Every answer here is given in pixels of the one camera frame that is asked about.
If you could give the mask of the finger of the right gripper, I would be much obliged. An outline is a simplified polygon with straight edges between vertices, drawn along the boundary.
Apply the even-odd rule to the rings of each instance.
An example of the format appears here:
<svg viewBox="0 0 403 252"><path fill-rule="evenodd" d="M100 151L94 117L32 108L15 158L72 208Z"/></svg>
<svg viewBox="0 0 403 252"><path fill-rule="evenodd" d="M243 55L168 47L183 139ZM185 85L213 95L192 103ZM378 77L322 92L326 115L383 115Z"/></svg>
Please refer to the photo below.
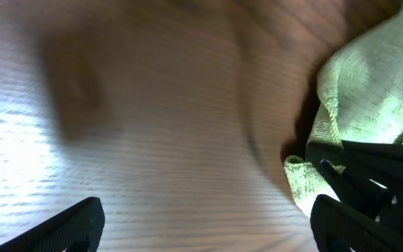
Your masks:
<svg viewBox="0 0 403 252"><path fill-rule="evenodd" d="M305 157L341 203L403 235L403 145L311 142Z"/></svg>

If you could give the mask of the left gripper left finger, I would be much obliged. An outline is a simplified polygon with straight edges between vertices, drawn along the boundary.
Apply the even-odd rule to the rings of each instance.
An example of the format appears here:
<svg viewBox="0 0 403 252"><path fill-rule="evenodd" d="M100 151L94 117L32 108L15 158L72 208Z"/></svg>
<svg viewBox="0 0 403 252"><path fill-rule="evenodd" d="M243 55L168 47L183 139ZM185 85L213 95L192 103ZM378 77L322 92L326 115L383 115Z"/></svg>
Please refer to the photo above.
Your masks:
<svg viewBox="0 0 403 252"><path fill-rule="evenodd" d="M96 252L105 224L98 197L88 197L0 245L0 252Z"/></svg>

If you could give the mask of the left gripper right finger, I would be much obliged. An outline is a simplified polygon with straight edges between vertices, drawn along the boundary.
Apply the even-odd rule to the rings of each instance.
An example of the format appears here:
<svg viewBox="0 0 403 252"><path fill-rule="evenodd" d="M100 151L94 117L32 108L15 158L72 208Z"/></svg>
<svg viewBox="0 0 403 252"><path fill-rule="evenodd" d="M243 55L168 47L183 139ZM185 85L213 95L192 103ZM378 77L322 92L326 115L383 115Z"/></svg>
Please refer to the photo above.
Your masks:
<svg viewBox="0 0 403 252"><path fill-rule="evenodd" d="M403 251L403 234L327 195L317 196L310 223L320 252Z"/></svg>

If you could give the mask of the green microfiber cloth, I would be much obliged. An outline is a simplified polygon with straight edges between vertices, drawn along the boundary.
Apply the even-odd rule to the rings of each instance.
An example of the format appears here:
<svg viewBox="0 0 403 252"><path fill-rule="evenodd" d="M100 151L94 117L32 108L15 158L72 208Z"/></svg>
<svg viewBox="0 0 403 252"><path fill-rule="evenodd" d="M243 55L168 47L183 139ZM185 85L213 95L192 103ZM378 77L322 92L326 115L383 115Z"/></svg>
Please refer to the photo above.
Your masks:
<svg viewBox="0 0 403 252"><path fill-rule="evenodd" d="M306 216L332 188L304 157L310 143L403 145L403 1L294 1L290 13L337 44L316 68L283 168Z"/></svg>

